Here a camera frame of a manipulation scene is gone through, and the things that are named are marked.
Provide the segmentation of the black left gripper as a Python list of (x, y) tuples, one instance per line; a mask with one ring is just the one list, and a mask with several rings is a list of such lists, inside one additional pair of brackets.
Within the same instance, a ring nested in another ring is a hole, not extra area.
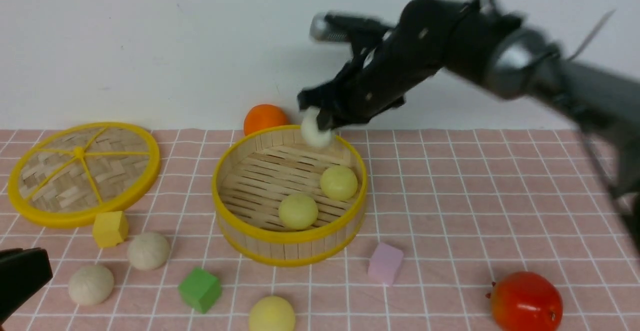
[(0, 252), (0, 323), (53, 278), (50, 256), (43, 247), (15, 247)]

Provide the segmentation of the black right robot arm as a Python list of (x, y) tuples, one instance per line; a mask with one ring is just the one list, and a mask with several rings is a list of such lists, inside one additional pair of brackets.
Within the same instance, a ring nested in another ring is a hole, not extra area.
[(479, 1), (411, 0), (395, 25), (345, 13), (318, 14), (310, 34), (348, 43), (336, 76), (297, 95), (318, 110), (321, 131), (367, 124), (405, 104), (439, 70), (503, 100), (532, 97), (573, 121), (612, 206), (639, 246), (639, 83), (564, 58), (515, 14), (483, 12)]

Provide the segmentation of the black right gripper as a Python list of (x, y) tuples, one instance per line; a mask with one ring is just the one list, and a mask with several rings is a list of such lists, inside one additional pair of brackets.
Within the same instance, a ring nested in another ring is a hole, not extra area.
[(300, 112), (318, 109), (317, 128), (333, 131), (365, 125), (403, 103), (412, 88), (445, 65), (454, 32), (478, 0), (411, 0), (391, 34), (366, 54), (359, 70), (336, 82), (303, 88)]

